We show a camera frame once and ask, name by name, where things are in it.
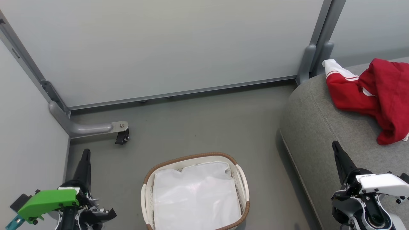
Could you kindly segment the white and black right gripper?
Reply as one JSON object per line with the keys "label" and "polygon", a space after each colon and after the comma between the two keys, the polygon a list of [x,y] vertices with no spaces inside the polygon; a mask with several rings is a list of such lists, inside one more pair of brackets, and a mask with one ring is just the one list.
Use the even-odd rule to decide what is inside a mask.
{"label": "white and black right gripper", "polygon": [[343,185],[342,201],[358,199],[363,202],[377,199],[379,195],[394,196],[399,200],[409,198],[409,176],[392,173],[374,174],[366,169],[357,169],[348,153],[338,141],[332,142],[339,181]]}

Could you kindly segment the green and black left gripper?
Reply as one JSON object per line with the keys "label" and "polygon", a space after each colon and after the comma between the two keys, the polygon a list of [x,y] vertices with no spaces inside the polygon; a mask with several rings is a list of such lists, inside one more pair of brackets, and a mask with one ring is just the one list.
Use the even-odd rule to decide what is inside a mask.
{"label": "green and black left gripper", "polygon": [[103,224],[117,217],[114,209],[106,210],[91,195],[91,151],[83,150],[73,180],[57,189],[42,190],[36,195],[38,212],[19,214],[29,224],[36,224],[42,215],[56,211],[63,224]]}

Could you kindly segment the red and white garment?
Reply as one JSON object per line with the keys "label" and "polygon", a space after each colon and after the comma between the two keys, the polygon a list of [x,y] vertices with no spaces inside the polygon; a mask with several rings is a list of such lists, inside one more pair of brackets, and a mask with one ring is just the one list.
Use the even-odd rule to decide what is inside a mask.
{"label": "red and white garment", "polygon": [[376,119],[379,145],[409,140],[409,64],[375,58],[360,75],[334,59],[322,62],[336,108]]}

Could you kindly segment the white basket with brown rim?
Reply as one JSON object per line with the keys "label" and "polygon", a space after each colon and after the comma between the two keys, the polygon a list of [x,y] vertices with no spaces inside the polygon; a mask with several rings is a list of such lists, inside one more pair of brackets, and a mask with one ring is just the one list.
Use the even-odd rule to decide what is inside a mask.
{"label": "white basket with brown rim", "polygon": [[145,176],[141,189],[141,207],[142,215],[148,230],[155,230],[153,216],[153,198],[152,188],[154,183],[154,174],[165,169],[177,169],[181,171],[187,166],[210,163],[210,162],[225,162],[231,167],[231,175],[234,179],[239,204],[241,207],[241,218],[233,224],[222,227],[216,230],[235,230],[247,218],[250,211],[250,192],[245,173],[238,162],[226,153],[209,152],[196,155],[184,156],[172,160],[159,163],[154,166]]}

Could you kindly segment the long grey partition leg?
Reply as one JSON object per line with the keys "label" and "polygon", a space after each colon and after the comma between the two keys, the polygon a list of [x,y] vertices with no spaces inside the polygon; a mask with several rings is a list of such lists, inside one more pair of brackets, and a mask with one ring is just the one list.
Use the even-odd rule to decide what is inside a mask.
{"label": "long grey partition leg", "polygon": [[119,133],[129,129],[129,123],[126,121],[98,124],[79,124],[73,122],[54,101],[49,103],[49,111],[72,139],[100,134]]}

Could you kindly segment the grey fabric sofa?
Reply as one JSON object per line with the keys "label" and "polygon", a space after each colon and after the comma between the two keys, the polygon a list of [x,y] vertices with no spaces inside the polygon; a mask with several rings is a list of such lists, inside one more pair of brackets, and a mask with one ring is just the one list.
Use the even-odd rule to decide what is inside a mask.
{"label": "grey fabric sofa", "polygon": [[375,174],[409,175],[409,140],[378,145],[381,128],[369,116],[337,109],[325,75],[312,77],[291,94],[280,133],[313,209],[318,228],[339,230],[331,197],[341,187],[332,142],[337,140],[359,168]]}

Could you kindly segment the black caster wheel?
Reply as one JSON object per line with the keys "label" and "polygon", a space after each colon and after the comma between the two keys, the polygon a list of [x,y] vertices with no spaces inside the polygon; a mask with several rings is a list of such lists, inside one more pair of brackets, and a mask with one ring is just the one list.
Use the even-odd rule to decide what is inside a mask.
{"label": "black caster wheel", "polygon": [[117,133],[115,144],[123,145],[123,144],[126,144],[128,140],[129,140],[129,129],[126,129],[125,131]]}

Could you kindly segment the pale side partition panel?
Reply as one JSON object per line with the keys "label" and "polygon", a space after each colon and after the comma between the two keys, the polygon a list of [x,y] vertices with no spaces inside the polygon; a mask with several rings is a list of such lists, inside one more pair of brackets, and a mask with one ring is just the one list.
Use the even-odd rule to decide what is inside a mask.
{"label": "pale side partition panel", "polygon": [[0,40],[0,230],[15,218],[20,195],[57,189],[69,137],[37,85]]}

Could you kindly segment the teal connector piece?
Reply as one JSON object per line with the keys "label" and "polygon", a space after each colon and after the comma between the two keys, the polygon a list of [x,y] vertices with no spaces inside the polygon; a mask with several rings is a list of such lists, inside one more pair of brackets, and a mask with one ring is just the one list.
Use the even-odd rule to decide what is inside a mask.
{"label": "teal connector piece", "polygon": [[20,215],[16,215],[5,227],[5,230],[17,230],[23,223],[25,223],[25,219],[23,219]]}

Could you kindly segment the white cloth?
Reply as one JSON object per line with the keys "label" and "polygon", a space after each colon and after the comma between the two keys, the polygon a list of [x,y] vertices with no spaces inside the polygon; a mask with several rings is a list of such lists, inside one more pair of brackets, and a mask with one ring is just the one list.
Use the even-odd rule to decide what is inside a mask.
{"label": "white cloth", "polygon": [[216,230],[241,218],[241,206],[225,162],[165,169],[154,174],[155,230]]}

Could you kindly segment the narrow pale partition panel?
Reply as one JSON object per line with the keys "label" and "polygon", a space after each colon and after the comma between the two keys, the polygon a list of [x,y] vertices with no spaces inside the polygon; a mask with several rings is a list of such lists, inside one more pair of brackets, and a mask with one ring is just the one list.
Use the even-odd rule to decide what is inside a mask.
{"label": "narrow pale partition panel", "polygon": [[343,67],[409,57],[409,0],[346,0],[330,41]]}

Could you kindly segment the wide pale partition panel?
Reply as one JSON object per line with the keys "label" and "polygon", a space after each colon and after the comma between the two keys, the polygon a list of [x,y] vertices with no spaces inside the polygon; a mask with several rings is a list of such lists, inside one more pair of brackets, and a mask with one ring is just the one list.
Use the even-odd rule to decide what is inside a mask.
{"label": "wide pale partition panel", "polygon": [[324,0],[0,0],[68,107],[293,77]]}

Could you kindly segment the grey partition post foot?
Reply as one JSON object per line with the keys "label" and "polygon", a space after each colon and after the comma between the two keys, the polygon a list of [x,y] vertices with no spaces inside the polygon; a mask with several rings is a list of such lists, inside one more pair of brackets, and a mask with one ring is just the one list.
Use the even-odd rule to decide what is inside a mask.
{"label": "grey partition post foot", "polygon": [[319,55],[319,57],[317,59],[317,64],[316,64],[316,68],[315,68],[315,71],[314,71],[315,75],[320,75],[320,74],[325,73],[325,67],[323,65],[323,62],[325,60],[330,59],[333,48],[334,48],[334,43],[331,42],[331,41],[326,42],[323,45],[323,48],[322,48],[322,50],[320,52],[320,55]]}
{"label": "grey partition post foot", "polygon": [[296,83],[298,85],[301,85],[302,83],[309,79],[315,52],[316,45],[314,44],[308,45],[308,47],[305,48],[296,77]]}

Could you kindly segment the grey single partition post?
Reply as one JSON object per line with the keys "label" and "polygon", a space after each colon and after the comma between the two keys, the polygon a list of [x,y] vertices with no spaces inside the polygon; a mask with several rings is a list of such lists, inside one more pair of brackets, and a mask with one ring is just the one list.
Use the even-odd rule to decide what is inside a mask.
{"label": "grey single partition post", "polygon": [[51,101],[56,102],[57,105],[62,109],[62,111],[69,117],[69,108],[66,106],[53,84],[44,77],[40,69],[37,67],[35,61],[32,59],[29,52],[27,51],[1,10],[0,31],[5,36],[5,39],[10,43],[11,51],[17,58],[17,61],[25,70],[28,71],[29,77],[33,77],[33,81],[39,83],[43,91],[47,94],[46,99],[50,99]]}

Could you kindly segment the grey double partition post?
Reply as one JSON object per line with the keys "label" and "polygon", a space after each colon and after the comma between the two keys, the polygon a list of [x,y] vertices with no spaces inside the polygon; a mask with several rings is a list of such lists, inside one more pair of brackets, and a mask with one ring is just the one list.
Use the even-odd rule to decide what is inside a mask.
{"label": "grey double partition post", "polygon": [[319,16],[318,23],[321,26],[317,41],[315,42],[316,52],[313,58],[313,66],[318,64],[318,61],[324,54],[326,44],[330,41],[339,17],[342,13],[346,0],[324,0],[324,18]]}

